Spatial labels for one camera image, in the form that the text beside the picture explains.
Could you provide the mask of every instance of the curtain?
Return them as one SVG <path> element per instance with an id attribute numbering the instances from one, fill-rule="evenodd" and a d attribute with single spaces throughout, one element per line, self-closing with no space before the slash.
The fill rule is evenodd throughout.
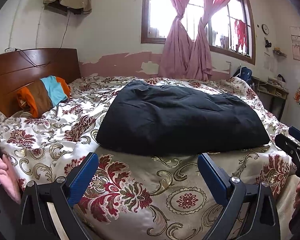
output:
<path id="1" fill-rule="evenodd" d="M 182 78 L 189 66 L 193 42 L 183 25 L 181 19 L 185 13 L 189 0 L 171 0 L 177 11 L 167 36 L 158 76 L 169 78 Z"/>
<path id="2" fill-rule="evenodd" d="M 204 29 L 211 17 L 230 0 L 204 0 L 204 14 L 199 21 L 195 42 L 191 41 L 180 22 L 189 0 L 171 1 L 178 16 L 163 48 L 158 76 L 207 80 L 212 75 L 212 61 Z"/>

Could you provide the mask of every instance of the bedspread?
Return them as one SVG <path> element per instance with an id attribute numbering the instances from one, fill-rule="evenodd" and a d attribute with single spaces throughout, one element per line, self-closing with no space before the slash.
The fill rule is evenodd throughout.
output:
<path id="1" fill-rule="evenodd" d="M 105 150 L 95 141 L 115 96 L 134 79 L 137 78 L 91 75 L 71 83 L 71 98 L 41 118 L 23 114 L 7 119 L 1 116 L 0 148 L 11 160 L 22 188 L 30 180 L 42 184 L 66 176 L 89 152 L 97 153 L 99 168 L 76 210 L 104 239 L 202 239 L 222 207 L 214 202 L 198 171 L 197 156 L 161 158 L 155 152 L 151 157 L 135 156 Z M 264 109 L 244 81 L 144 81 L 151 85 L 191 87 L 209 94 L 227 92 L 246 102 L 261 119 L 270 143 L 210 156 L 229 175 L 245 183 L 266 180 L 274 197 L 280 194 L 291 169 L 291 158 L 275 146 L 274 138 L 278 133 L 287 135 L 288 127 Z"/>

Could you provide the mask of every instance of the hand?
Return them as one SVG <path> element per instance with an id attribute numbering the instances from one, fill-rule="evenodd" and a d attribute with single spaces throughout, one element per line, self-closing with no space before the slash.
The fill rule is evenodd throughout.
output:
<path id="1" fill-rule="evenodd" d="M 297 189 L 296 189 L 296 199 L 293 204 L 293 208 L 297 208 L 300 205 L 300 181 L 298 183 Z"/>

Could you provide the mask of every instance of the metal bolt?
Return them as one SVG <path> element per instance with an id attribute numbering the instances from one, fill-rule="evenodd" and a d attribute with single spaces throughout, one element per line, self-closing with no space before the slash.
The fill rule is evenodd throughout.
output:
<path id="1" fill-rule="evenodd" d="M 27 186 L 28 187 L 32 187 L 34 185 L 34 181 L 33 180 L 31 180 L 31 181 L 29 181 L 28 183 L 27 183 Z"/>
<path id="2" fill-rule="evenodd" d="M 240 179 L 238 177 L 232 177 L 231 180 L 232 180 L 233 183 L 239 183 L 240 182 Z"/>
<path id="3" fill-rule="evenodd" d="M 269 183 L 266 182 L 266 181 L 261 182 L 261 184 L 262 184 L 264 187 L 269 187 Z"/>
<path id="4" fill-rule="evenodd" d="M 64 182 L 66 180 L 66 178 L 65 177 L 58 177 L 57 178 L 57 183 L 62 183 L 62 182 Z"/>

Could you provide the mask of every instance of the black garment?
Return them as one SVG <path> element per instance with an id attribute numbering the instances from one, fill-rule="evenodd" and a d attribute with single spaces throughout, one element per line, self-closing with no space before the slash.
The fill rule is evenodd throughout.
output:
<path id="1" fill-rule="evenodd" d="M 162 156 L 254 148 L 269 136 L 236 96 L 136 80 L 118 93 L 96 140 L 113 151 Z"/>

